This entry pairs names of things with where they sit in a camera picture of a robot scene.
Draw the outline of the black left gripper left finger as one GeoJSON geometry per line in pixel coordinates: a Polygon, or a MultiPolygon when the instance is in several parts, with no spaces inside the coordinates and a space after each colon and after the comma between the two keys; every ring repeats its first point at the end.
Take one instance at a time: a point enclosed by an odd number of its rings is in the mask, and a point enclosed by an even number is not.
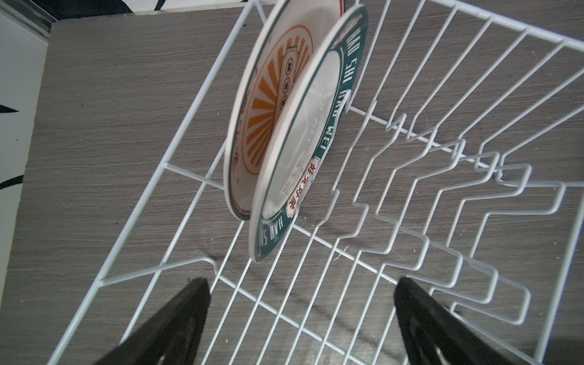
{"type": "Polygon", "coordinates": [[[211,295],[196,278],[97,364],[193,364],[211,295]]]}

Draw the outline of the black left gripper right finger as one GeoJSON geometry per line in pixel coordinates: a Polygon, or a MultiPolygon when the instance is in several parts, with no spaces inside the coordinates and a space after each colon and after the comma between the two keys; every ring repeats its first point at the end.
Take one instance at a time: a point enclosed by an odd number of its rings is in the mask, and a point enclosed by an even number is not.
{"type": "Polygon", "coordinates": [[[510,363],[410,278],[400,278],[393,298],[411,364],[510,363]]]}

